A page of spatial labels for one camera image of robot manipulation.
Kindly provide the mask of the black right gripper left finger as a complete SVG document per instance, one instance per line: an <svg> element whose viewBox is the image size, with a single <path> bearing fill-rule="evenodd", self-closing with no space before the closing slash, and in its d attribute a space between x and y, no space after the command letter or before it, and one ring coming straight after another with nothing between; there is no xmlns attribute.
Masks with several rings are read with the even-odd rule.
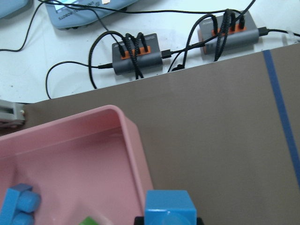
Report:
<svg viewBox="0 0 300 225"><path fill-rule="evenodd" d="M134 218L134 225L145 225L144 217L135 217Z"/></svg>

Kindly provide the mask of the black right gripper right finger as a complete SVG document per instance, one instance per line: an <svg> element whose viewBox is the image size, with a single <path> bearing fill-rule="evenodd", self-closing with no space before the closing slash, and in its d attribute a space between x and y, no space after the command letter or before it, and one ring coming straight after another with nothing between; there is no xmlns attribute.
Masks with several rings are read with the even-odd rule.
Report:
<svg viewBox="0 0 300 225"><path fill-rule="evenodd" d="M196 225L203 225L203 220L201 217L196 218Z"/></svg>

